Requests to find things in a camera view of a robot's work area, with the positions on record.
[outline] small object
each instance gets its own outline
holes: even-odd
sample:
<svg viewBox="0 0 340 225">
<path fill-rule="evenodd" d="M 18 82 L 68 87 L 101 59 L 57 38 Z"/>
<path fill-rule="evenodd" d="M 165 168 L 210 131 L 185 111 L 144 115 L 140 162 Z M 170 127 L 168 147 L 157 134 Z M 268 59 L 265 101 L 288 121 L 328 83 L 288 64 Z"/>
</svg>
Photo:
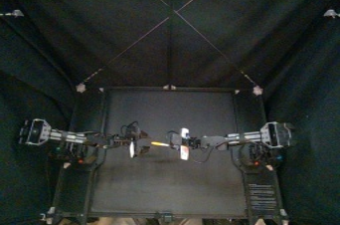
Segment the small object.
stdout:
<svg viewBox="0 0 340 225">
<path fill-rule="evenodd" d="M 41 213 L 40 215 L 41 215 L 41 219 L 40 220 L 41 221 L 46 221 L 46 214 Z"/>
<path fill-rule="evenodd" d="M 288 214 L 286 214 L 284 209 L 280 209 L 280 214 L 281 214 L 281 216 L 288 216 Z"/>
<path fill-rule="evenodd" d="M 136 152 L 134 152 L 134 143 L 132 142 L 130 143 L 130 158 L 134 158 L 137 155 L 136 155 Z"/>
<path fill-rule="evenodd" d="M 180 129 L 180 136 L 181 136 L 181 138 L 188 139 L 188 129 L 186 128 Z"/>
<path fill-rule="evenodd" d="M 272 165 L 265 165 L 265 167 L 268 168 L 269 171 L 273 171 Z"/>
<path fill-rule="evenodd" d="M 333 9 L 326 10 L 324 13 L 324 17 L 332 17 L 334 19 L 336 16 L 340 17 L 340 14 L 337 14 Z"/>
<path fill-rule="evenodd" d="M 77 84 L 76 89 L 78 93 L 82 93 L 86 90 L 86 86 L 84 84 Z"/>
<path fill-rule="evenodd" d="M 165 147 L 170 147 L 170 145 L 169 145 L 169 144 L 162 143 L 162 142 L 158 142 L 158 141 L 152 141 L 152 145 L 154 145 L 154 146 L 165 146 Z"/>
<path fill-rule="evenodd" d="M 70 166 L 70 163 L 65 162 L 62 167 L 64 167 L 64 169 L 66 169 L 69 166 Z"/>
<path fill-rule="evenodd" d="M 253 87 L 253 93 L 260 96 L 262 94 L 262 88 L 260 86 Z"/>
<path fill-rule="evenodd" d="M 22 14 L 22 12 L 20 10 L 14 10 L 12 12 L 12 16 L 14 16 L 14 17 L 24 17 L 24 14 Z"/>
<path fill-rule="evenodd" d="M 184 145 L 180 146 L 180 159 L 188 160 L 188 147 Z"/>
</svg>

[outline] metal bracket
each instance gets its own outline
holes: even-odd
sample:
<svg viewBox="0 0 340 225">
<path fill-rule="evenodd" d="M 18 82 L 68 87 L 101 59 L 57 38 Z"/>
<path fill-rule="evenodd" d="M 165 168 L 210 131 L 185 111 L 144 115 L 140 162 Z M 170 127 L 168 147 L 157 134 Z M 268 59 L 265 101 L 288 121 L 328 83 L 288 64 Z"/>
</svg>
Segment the metal bracket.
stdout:
<svg viewBox="0 0 340 225">
<path fill-rule="evenodd" d="M 156 219 L 161 219 L 165 223 L 173 222 L 173 215 L 170 213 L 160 213 L 157 212 L 154 215 Z"/>
<path fill-rule="evenodd" d="M 173 222 L 173 216 L 170 213 L 164 213 L 162 214 L 162 219 L 164 219 L 164 222 Z"/>
</svg>

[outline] black fabric enclosure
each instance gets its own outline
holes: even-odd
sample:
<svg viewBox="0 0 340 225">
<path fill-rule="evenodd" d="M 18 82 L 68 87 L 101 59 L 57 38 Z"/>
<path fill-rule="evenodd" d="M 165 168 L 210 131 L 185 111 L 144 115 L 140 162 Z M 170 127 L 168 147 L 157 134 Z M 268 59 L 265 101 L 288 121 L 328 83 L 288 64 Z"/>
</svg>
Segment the black fabric enclosure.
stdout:
<svg viewBox="0 0 340 225">
<path fill-rule="evenodd" d="M 2 16 L 21 10 L 24 17 Z M 0 0 L 0 224 L 38 219 L 56 173 L 17 145 L 25 118 L 68 129 L 86 88 L 264 89 L 296 126 L 278 169 L 296 224 L 340 222 L 340 0 Z"/>
</svg>

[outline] black ceiling fabric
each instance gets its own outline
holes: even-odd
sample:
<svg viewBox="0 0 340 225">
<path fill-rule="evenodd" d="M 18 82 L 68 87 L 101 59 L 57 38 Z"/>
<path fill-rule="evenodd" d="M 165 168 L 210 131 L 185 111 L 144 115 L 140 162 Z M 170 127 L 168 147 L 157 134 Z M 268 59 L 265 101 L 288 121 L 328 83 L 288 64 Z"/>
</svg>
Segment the black ceiling fabric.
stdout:
<svg viewBox="0 0 340 225">
<path fill-rule="evenodd" d="M 17 1 L 74 85 L 246 88 L 330 0 Z"/>
</svg>

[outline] cable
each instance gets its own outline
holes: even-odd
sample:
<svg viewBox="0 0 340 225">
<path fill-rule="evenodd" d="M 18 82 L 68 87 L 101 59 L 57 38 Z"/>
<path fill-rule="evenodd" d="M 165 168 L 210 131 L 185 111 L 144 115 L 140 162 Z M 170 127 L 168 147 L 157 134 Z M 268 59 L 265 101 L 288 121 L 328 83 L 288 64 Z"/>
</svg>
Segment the cable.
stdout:
<svg viewBox="0 0 340 225">
<path fill-rule="evenodd" d="M 193 158 L 192 158 L 190 160 L 192 160 L 194 163 L 197 163 L 197 164 L 205 163 L 205 162 L 208 161 L 208 159 L 209 159 L 209 155 L 210 155 L 213 149 L 214 149 L 214 147 L 210 148 L 210 150 L 209 150 L 209 152 L 208 152 L 208 154 L 206 154 L 205 160 L 198 161 L 198 160 L 194 160 Z"/>
</svg>

